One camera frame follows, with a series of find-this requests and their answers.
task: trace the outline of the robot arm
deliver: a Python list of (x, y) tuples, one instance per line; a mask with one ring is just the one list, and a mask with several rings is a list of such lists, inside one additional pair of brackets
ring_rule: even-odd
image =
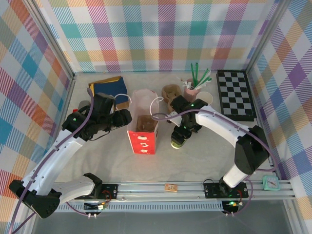
[(191, 137), (192, 132), (197, 132), (202, 126), (213, 130), (235, 148), (234, 165), (219, 181), (223, 194), (229, 194), (268, 159), (269, 154), (261, 144), (245, 133), (250, 132), (267, 144), (264, 132), (260, 127), (248, 128), (239, 124), (218, 113), (200, 99), (189, 103), (184, 97), (178, 96), (172, 101), (171, 106), (178, 113), (190, 109), (203, 110), (203, 112), (189, 112), (182, 115), (181, 123), (175, 127), (171, 135), (172, 145), (176, 148), (181, 147), (185, 140)]
[(69, 159), (86, 141), (91, 140), (94, 134), (98, 131), (109, 132), (131, 122), (132, 118), (128, 110), (114, 112), (112, 111), (114, 108), (115, 99), (112, 96), (96, 94), (91, 117), (86, 125), (74, 136), (67, 139), (59, 148), (56, 148), (62, 140), (71, 135), (85, 121), (90, 107), (83, 107), (78, 112), (70, 114), (63, 123), (62, 130), (54, 144), (40, 163), (52, 150), (56, 151), (41, 167), (36, 178), (33, 180), (32, 176), (40, 163), (22, 181), (13, 180), (9, 185), (9, 189), (17, 197), (20, 197), (25, 186), (31, 182), (23, 198), (23, 203), (41, 218), (50, 216), (59, 204), (76, 197), (90, 194), (96, 197), (101, 192), (99, 189), (101, 189), (102, 181), (91, 173), (84, 174), (80, 178), (67, 183), (55, 183), (55, 180)]

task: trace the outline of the plaid wall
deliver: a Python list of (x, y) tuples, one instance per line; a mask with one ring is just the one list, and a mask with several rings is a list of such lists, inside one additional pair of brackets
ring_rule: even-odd
[(277, 2), (37, 0), (76, 72), (241, 69)]
[(265, 130), (312, 233), (312, 1), (293, 0), (251, 72)]
[(53, 143), (69, 83), (22, 0), (0, 1), (0, 233), (17, 202), (8, 185)]

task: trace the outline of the white cup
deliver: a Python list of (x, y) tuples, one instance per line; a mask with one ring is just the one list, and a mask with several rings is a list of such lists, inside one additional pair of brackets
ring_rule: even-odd
[(208, 103), (208, 105), (211, 105), (212, 102), (214, 101), (214, 97), (211, 95), (211, 93), (208, 93), (208, 92), (199, 92), (196, 95), (196, 99), (201, 99), (205, 101), (206, 103)]

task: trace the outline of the small wooden block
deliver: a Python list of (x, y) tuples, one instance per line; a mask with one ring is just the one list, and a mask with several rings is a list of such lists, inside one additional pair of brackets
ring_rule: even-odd
[(165, 184), (165, 191), (168, 192), (177, 192), (177, 185), (175, 184)]

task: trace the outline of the red paper bag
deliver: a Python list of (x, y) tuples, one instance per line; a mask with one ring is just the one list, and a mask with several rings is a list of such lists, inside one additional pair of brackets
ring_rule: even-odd
[[(154, 155), (158, 122), (151, 119), (150, 105), (158, 97), (157, 93), (149, 89), (140, 89), (133, 92), (129, 106), (132, 122), (127, 125), (130, 144), (135, 154)], [(159, 112), (159, 103), (154, 101), (152, 113)]]

